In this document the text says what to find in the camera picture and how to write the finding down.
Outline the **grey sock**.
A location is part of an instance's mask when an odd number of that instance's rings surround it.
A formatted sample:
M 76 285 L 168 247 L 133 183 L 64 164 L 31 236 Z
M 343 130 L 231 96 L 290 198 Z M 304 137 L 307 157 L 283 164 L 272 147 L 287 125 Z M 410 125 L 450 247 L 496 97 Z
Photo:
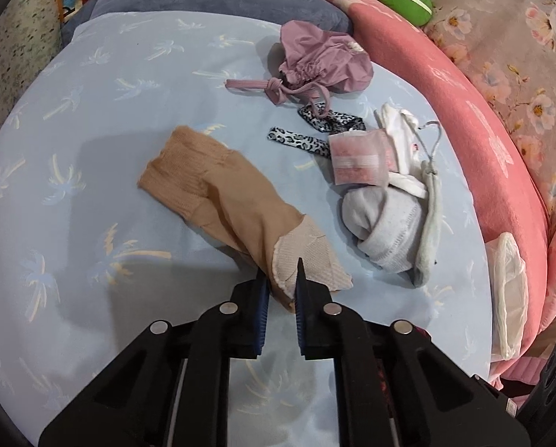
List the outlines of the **grey sock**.
M 399 273 L 413 267 L 424 224 L 417 197 L 393 187 L 350 189 L 342 202 L 342 220 L 360 251 L 380 269 Z

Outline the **white cloth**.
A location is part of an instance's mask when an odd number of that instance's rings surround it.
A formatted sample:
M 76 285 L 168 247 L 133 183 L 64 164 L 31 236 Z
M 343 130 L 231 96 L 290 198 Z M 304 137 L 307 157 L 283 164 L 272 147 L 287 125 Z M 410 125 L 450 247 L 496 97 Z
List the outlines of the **white cloth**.
M 374 116 L 394 151 L 396 168 L 388 172 L 389 185 L 416 198 L 427 199 L 416 141 L 416 131 L 420 128 L 417 118 L 410 111 L 389 103 L 384 103 Z

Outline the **beige sheer stocking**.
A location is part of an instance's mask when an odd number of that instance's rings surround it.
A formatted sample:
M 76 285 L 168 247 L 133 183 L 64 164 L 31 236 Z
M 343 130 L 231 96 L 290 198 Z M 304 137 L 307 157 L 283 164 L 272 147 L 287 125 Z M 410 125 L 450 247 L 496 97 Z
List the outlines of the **beige sheer stocking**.
M 299 265 L 332 292 L 353 286 L 312 217 L 282 200 L 240 152 L 209 135 L 176 127 L 138 185 L 210 237 L 248 255 L 287 309 L 293 307 Z

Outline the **pink pad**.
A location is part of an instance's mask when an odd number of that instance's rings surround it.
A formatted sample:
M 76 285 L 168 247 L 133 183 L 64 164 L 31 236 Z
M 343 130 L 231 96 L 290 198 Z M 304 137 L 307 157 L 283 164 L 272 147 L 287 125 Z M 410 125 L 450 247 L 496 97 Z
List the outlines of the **pink pad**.
M 381 129 L 332 134 L 329 151 L 336 185 L 386 187 L 389 172 L 398 172 L 395 149 Z

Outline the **leopard print hair band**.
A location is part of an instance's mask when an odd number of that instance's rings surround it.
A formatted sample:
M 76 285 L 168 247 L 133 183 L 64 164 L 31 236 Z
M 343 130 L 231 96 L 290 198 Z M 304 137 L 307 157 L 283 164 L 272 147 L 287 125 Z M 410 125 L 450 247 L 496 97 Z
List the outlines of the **leopard print hair band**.
M 307 104 L 297 110 L 298 116 L 315 132 L 307 135 L 281 127 L 272 127 L 267 138 L 290 148 L 300 149 L 322 158 L 330 158 L 328 137 L 347 131 L 365 131 L 364 120 L 356 115 L 329 110 L 325 117 L 317 117 L 312 105 Z

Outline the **mauve drawstring pouch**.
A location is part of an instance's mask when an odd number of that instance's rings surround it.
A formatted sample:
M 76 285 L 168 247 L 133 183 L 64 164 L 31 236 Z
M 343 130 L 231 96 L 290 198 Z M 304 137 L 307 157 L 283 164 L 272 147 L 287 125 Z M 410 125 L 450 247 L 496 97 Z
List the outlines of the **mauve drawstring pouch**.
M 369 54 L 350 34 L 291 20 L 280 28 L 280 45 L 284 59 L 276 77 L 257 81 L 228 79 L 225 86 L 262 90 L 276 105 L 290 97 L 306 101 L 320 98 L 329 104 L 332 92 L 360 92 L 373 79 Z

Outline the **grey drawstring bag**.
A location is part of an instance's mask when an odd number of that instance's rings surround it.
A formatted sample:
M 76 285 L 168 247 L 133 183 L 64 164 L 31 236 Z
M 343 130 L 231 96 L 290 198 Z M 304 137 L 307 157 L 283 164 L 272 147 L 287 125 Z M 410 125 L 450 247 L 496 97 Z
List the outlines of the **grey drawstring bag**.
M 439 121 L 427 121 L 427 126 L 437 126 L 437 139 L 431 150 L 427 149 L 420 134 L 413 129 L 420 145 L 424 148 L 427 159 L 421 163 L 421 179 L 427 189 L 427 214 L 418 241 L 416 260 L 411 270 L 411 282 L 415 288 L 425 286 L 436 264 L 437 249 L 440 245 L 443 222 L 442 183 L 437 172 L 435 157 L 443 137 L 443 128 Z

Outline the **white lined trash bin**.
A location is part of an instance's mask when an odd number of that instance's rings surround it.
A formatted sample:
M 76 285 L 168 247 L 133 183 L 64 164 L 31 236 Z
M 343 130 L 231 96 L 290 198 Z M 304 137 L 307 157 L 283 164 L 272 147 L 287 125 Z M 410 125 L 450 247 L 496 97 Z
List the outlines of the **white lined trash bin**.
M 509 232 L 485 244 L 492 300 L 491 360 L 518 358 L 528 319 L 525 261 Z

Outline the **pink towel blanket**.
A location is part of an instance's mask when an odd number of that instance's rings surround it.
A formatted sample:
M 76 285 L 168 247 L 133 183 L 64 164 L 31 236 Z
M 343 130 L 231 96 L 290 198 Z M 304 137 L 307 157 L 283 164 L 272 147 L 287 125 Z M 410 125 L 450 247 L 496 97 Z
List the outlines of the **pink towel blanket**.
M 353 36 L 376 64 L 417 88 L 435 110 L 473 196 L 484 240 L 515 238 L 525 261 L 529 306 L 522 352 L 535 342 L 547 291 L 548 217 L 532 177 L 504 125 L 451 60 L 378 0 L 326 0 L 353 23 Z

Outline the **grey floral quilt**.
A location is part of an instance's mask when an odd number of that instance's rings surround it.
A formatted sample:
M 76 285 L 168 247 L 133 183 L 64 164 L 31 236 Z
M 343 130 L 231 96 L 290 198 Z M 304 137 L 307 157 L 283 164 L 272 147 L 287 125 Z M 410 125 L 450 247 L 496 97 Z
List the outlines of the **grey floral quilt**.
M 424 32 L 503 122 L 556 223 L 556 0 L 432 0 Z

